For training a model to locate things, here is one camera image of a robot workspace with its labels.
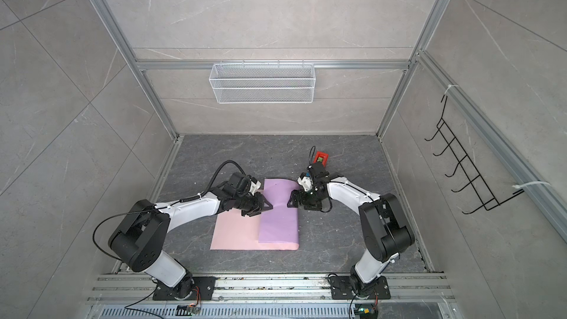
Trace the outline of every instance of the black cable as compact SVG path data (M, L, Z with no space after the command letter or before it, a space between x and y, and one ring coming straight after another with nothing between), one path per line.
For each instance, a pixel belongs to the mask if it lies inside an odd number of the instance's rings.
M233 160L226 160L223 161L223 163L221 165L219 165L218 168L216 168L215 173L213 174L213 177L211 177L211 180L209 181L209 184L207 185L207 188L205 189L205 193L203 193L203 195L205 195L207 192L209 192L209 190L211 189L211 187L213 187L213 182L216 179L216 176L218 175L218 173L221 171L221 169L223 168L223 166L225 166L226 164L231 163L234 164L237 168L238 171L240 171L241 173L243 173L244 175L246 175L245 171L242 170L242 168L238 165L238 163L236 161Z
M203 191L200 195L197 194L197 195L195 195L195 196L191 196L191 197L188 197L188 198L182 198L182 199L180 199L179 201L177 201L177 202L175 202L175 203L178 203L178 202L190 202L190 201L195 201L195 200L198 200L201 196L204 196L207 192L210 191L211 187L213 186L213 182L214 182L215 179L216 179L216 176L217 176L218 173L221 171L221 169L223 168L223 166L225 166L226 164L234 164L234 165L238 168L238 171L239 171L239 172L241 172L241 173L243 173L244 175L246 175L245 171L238 165L238 163L237 163L236 161L233 161L233 160L226 160L226 161L223 162L218 168L216 168L216 171L215 171L215 173L213 174L213 177L211 177L211 180L209 181L209 184L207 185L207 188L205 189L205 191Z
M354 299L355 299L356 297L358 297L358 293L355 293L355 294L354 294L354 297L351 299L351 303L349 304L349 319L352 318L352 317L351 317L351 307L352 307L353 302L354 302Z
M110 217L106 218L105 220L103 220L102 222L100 222L99 225L97 225L97 226L95 227L95 230L92 231L92 242L95 244L95 246L97 247L97 249L99 249L99 250L100 250L101 252L103 252L104 254L110 256L110 257L113 258L113 259L117 259L118 261L122 261L122 259L117 258L117 257L114 256L114 255L110 255L109 253L107 253L106 251L104 251L104 250L96 243L96 240L95 240L96 230L98 230L99 227L100 227L104 222L106 222L106 221L109 220L109 219L113 219L113 218L115 218L115 217L120 217L120 216L125 216L125 215L136 214L136 213L151 212L151 211L153 211L153 210L155 210L155 209L146 209L146 210L144 210L144 211L136 211L136 212L126 212L126 213L121 213L121 214L114 215L114 216L110 216Z
M149 296L151 296L152 294L154 294L154 292L155 292L155 288L154 288L154 290L153 290L150 294L148 294L147 296L145 296L145 297L142 298L141 300L139 300L139 301L137 301L137 302L135 302L135 303L126 305L126 306L124 307L124 309L135 310L136 312L148 313L148 314L151 314L151 315L155 315L155 316L157 316L158 318L165 319L165 318L162 317L161 315L156 314L156 313L149 312L148 310L129 308L129 307L131 307L132 305L136 305L136 304L140 303L141 301L146 300Z
M322 213L329 213L333 209L333 202L329 199L329 209L326 211L321 210Z
M329 273L329 274L327 275L327 282L329 282L330 288L331 288L331 289L334 289L334 288L336 288L336 287L333 286L333 285L330 283L330 278L331 278L332 276L337 276L337 277L338 277L338 275L337 275L336 273Z
M239 170L241 173L243 173L243 174L246 175L245 171L238 165L237 162L235 162L235 161L233 161L233 160L227 160L227 161L223 162L223 163L216 169L215 173L213 174L213 177L211 177L211 180L209 181L209 185L207 185L207 188L206 188L205 192L203 192L201 195L205 195L207 192L209 192L210 188L211 188L212 185L213 185L213 182L214 182L215 179L216 179L216 176L217 176L218 173L221 171L221 169L223 168L223 166L225 166L226 164L234 164L234 165L238 168L238 170ZM170 205L168 205L168 206L160 207L160 208L158 208L158 209L166 209L167 207L171 207L171 206L173 206L174 204L178 204L178 203L180 203L180 202L194 201L194 200L196 200L196 199L199 199L199 198L201 197L201 195L197 194L197 195L195 195L195 196L191 196L191 197L188 197L188 198L182 198L182 199L178 200L177 202L173 202L172 204L170 204ZM144 210L144 211L120 213L120 214L117 214L117 215L110 216L110 217L106 218L105 220L103 220L102 222L100 222L100 223L95 227L95 230L92 231L92 242L95 244L95 246L96 246L97 249L99 249L101 252L103 252L103 253L106 254L107 256L110 256L111 258L116 259L116 260L118 260L118 261L122 261L122 259L120 259L120 258L118 258L118 257L116 257L116 256L114 256L114 255L111 255L111 254L109 254L108 252L104 251L104 250L96 243L96 240L95 240L96 231L99 229L99 227L100 227L104 222L106 222L106 221L109 220L109 219L112 219L112 218L115 218L115 217L120 217L120 216L131 215L131 214L138 214L138 213L144 213L144 212L151 212L151 211L154 211L154 210L157 210L157 209L146 209L146 210Z
M311 165L311 163L313 163L313 158L315 157L315 145L313 147L311 147L311 149L309 149L309 163L307 163L308 165Z

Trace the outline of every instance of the black wire rack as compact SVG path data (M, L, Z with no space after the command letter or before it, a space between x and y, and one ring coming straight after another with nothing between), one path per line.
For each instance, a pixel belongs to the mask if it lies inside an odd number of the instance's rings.
M509 200L513 199L514 197L522 194L524 192L524 190L521 190L521 189L517 190L512 194L512 196L508 197L504 201L499 201L496 198L496 196L494 196L494 193L492 192L491 188L486 183L482 174L478 171L478 168L476 167L475 163L473 162L471 157L468 155L467 151L463 148L463 145L461 144L461 142L459 141L457 136L455 136L455 134L453 133L453 131L451 130L451 128L449 127L449 125L447 124L447 122L443 118L443 116L445 114L445 107L447 106L447 96L446 95L443 95L443 98L441 98L441 103L443 103L443 112L441 113L441 118L439 119L439 122L437 122L437 124L436 124L436 132L433 135L433 137L431 137L429 139L425 138L425 140L426 141L432 141L437 135L442 136L443 140L445 141L445 143L447 145L441 153L439 153L439 154L433 153L433 155L438 157L438 156L441 156L443 153L445 153L445 151L450 150L451 153L453 154L453 156L455 157L455 159L457 160L457 165L455 166L455 170L453 170L453 172L450 175L445 174L445 176L446 177L453 177L455 175L455 173L457 172L458 168L460 167L463 170L463 173L465 174L465 176L467 177L468 182L462 188L460 188L458 190L451 189L451 191L454 192L454 193L458 193L458 192L463 191L469 185L471 185L471 187L475 191L475 194L477 195L478 200L480 201L481 205L478 206L477 208L473 209L470 212L464 212L463 211L463 213L466 214L466 215L469 215L469 214L472 214L472 213L474 213L474 212L476 212L476 211L478 211L479 209L482 209L482 208L484 208L487 211L490 211L491 209L494 209L494 208L508 202ZM441 131L441 128L443 128L443 126L447 127L447 130L449 131L449 133L445 132L445 134L444 134L443 131ZM461 158L457 157L457 153L455 153L455 149L453 149L453 147L451 146L451 145L455 145L455 144L458 144L460 146L460 148L463 150L463 152L464 152L463 157L461 157ZM468 161L472 165L472 167L474 168L473 173L476 174L476 175L473 178L471 178L472 175L469 175L469 173L467 173L467 171L465 170L465 167L463 166L463 163L465 161ZM476 186L474 184L474 182L476 180L479 180L479 182L482 182L484 184L484 186L486 187L486 189L488 190L488 193L489 193L489 200L488 201L484 202L483 198L480 196L480 193L478 191L478 186ZM488 204L492 201L495 201L495 204L493 203L491 206L489 206Z

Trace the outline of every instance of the cable tie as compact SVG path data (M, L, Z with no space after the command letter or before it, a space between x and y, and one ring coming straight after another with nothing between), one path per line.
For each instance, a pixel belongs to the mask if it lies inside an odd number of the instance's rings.
M546 181L530 181L530 182L522 183L521 185L512 185L512 187L520 189L520 188L523 188L525 186L537 185L537 184L551 186L551 184L549 182L546 182Z
M449 89L451 89L452 87L458 87L458 85L451 85L451 84L449 84L449 85L447 86L447 89L446 89L445 92L443 93L443 95L447 95L447 92L448 92Z

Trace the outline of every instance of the red box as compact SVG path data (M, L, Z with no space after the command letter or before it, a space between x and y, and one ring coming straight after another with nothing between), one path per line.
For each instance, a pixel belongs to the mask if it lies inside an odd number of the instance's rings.
M315 159L313 159L313 162L320 161L320 162L322 162L322 166L326 167L327 166L327 159L329 159L329 154L323 153L323 152L317 152L315 154Z

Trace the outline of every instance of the wire basket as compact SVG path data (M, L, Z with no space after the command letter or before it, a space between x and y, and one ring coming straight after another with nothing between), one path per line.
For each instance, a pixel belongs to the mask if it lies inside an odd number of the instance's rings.
M313 102L315 67L308 63L218 63L209 82L218 103Z

